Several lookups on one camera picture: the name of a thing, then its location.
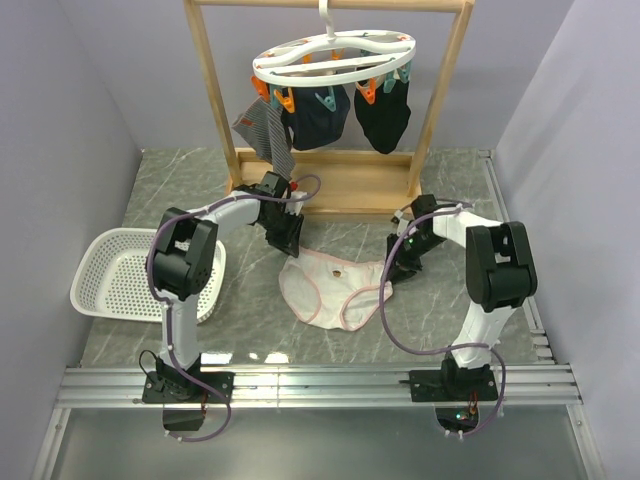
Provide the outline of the white oval clip hanger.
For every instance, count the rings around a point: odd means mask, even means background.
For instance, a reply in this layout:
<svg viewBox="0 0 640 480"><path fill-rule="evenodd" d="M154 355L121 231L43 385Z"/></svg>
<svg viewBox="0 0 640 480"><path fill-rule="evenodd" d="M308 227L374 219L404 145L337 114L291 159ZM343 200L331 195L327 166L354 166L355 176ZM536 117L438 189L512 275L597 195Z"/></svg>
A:
<svg viewBox="0 0 640 480"><path fill-rule="evenodd" d="M273 47L253 60L254 76L279 87L328 87L368 82L408 71L416 40L389 30L348 30L334 28L327 1L319 3L325 22L322 34Z"/></svg>

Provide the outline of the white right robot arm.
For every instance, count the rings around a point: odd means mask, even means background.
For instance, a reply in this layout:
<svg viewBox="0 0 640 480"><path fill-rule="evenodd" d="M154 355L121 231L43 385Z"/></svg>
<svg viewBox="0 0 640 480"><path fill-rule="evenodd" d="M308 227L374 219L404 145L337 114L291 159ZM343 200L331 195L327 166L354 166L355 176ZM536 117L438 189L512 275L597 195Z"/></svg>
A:
<svg viewBox="0 0 640 480"><path fill-rule="evenodd" d="M470 305L458 336L442 351L439 370L410 372L415 402L500 400L506 377L491 370L492 350L507 320L538 287L524 224L486 219L470 208L423 194L392 217L397 229L387 237L383 282L413 277L422 269L422 256L444 242L465 251Z"/></svg>

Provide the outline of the white pink-trimmed underwear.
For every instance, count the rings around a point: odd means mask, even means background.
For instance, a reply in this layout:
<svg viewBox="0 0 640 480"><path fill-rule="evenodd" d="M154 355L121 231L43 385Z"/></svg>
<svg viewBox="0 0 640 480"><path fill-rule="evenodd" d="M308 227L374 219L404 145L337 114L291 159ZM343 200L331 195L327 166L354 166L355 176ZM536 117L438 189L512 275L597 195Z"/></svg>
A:
<svg viewBox="0 0 640 480"><path fill-rule="evenodd" d="M380 283L383 270L382 261L350 262L302 248L286 260L278 280L285 303L299 321L355 332L393 295L390 282Z"/></svg>

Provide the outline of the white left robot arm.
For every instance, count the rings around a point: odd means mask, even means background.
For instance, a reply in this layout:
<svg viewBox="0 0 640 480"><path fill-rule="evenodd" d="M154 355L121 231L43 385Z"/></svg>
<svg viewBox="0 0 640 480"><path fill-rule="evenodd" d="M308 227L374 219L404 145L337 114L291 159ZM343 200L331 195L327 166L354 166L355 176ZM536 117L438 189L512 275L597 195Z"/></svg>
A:
<svg viewBox="0 0 640 480"><path fill-rule="evenodd" d="M268 172L261 182L240 185L210 205L164 212L145 263L150 293L162 312L162 347L155 370L147 375L152 390L171 403L208 394L227 400L203 380L197 341L197 303L213 273L218 238L258 225L270 246L296 258L302 207L318 192L300 191L296 183Z"/></svg>

